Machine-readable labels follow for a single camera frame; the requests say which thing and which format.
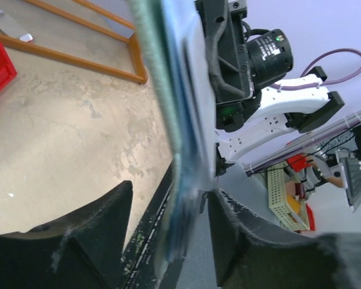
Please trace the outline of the green card holder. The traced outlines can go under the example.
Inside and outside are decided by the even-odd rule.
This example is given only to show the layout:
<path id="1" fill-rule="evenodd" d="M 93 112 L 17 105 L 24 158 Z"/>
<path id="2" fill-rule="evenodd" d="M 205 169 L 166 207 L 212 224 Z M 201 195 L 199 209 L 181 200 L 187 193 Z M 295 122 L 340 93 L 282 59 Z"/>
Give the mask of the green card holder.
<path id="1" fill-rule="evenodd" d="M 173 154 L 173 183 L 155 255 L 157 275 L 185 257 L 215 182 L 215 96 L 194 1 L 129 3 Z"/>

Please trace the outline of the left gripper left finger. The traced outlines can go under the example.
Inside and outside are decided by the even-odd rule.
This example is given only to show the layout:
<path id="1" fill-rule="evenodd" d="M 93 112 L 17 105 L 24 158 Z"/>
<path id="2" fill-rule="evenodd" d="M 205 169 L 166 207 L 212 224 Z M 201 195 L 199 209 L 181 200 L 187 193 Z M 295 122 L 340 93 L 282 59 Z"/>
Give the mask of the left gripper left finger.
<path id="1" fill-rule="evenodd" d="M 116 288 L 131 181 L 26 233 L 0 235 L 0 288 Z"/>

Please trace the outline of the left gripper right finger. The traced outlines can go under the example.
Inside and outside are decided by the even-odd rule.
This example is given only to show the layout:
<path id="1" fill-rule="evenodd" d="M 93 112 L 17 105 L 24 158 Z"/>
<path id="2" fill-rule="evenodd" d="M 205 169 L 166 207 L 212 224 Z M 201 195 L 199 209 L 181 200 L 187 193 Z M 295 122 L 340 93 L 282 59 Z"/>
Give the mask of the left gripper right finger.
<path id="1" fill-rule="evenodd" d="M 309 238 L 263 219 L 224 191 L 209 193 L 208 215 L 221 288 L 361 288 L 361 233 Z"/>

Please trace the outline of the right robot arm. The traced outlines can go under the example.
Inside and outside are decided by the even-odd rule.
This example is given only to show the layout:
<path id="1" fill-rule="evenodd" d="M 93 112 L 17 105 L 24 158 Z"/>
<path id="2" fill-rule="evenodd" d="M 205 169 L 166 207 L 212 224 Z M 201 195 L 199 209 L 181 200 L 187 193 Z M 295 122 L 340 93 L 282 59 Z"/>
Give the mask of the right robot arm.
<path id="1" fill-rule="evenodd" d="M 291 45 L 279 29 L 252 29 L 245 1 L 197 1 L 206 44 L 216 127 L 229 134 L 216 145 L 216 174 L 241 157 L 293 131 L 310 132 L 343 106 L 339 93 L 325 86 L 319 66 L 296 79 Z"/>

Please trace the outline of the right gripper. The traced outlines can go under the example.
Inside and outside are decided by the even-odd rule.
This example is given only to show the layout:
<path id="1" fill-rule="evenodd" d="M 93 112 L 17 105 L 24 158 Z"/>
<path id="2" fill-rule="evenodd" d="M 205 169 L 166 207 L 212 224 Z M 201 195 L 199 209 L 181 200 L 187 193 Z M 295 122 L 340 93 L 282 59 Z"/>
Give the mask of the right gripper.
<path id="1" fill-rule="evenodd" d="M 246 1 L 196 1 L 206 43 L 209 79 L 217 105 L 233 104 L 254 95 L 250 57 L 242 19 Z"/>

